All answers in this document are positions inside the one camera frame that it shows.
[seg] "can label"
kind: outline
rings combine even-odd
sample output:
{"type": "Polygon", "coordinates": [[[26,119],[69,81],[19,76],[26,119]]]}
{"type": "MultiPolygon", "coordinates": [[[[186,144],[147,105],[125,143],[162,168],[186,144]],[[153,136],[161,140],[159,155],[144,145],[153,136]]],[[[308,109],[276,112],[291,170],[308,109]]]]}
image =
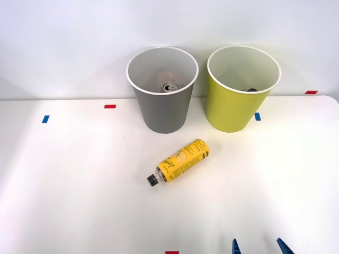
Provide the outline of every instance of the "can label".
{"type": "Polygon", "coordinates": [[[197,139],[158,165],[166,182],[170,182],[209,155],[205,142],[197,139]]]}

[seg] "red tape marker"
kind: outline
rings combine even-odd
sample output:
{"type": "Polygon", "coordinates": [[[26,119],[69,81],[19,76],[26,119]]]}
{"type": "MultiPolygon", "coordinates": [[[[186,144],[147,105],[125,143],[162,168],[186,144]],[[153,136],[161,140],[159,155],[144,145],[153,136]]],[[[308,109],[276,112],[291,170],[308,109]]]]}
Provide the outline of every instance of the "red tape marker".
{"type": "Polygon", "coordinates": [[[316,94],[318,91],[312,91],[312,90],[309,90],[309,91],[306,91],[305,94],[316,94]]]}
{"type": "Polygon", "coordinates": [[[112,104],[112,105],[108,105],[108,104],[106,104],[105,105],[105,108],[115,108],[116,107],[116,105],[115,104],[112,104]]]}

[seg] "white wall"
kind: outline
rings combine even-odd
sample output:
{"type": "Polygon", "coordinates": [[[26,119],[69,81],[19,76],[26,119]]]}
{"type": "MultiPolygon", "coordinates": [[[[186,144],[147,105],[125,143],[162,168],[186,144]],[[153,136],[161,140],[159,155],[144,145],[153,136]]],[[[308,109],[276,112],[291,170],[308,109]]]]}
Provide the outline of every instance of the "white wall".
{"type": "Polygon", "coordinates": [[[196,57],[201,96],[208,55],[228,44],[276,57],[272,94],[339,99],[336,0],[0,0],[0,99],[133,97],[126,64],[158,45],[196,57]]]}

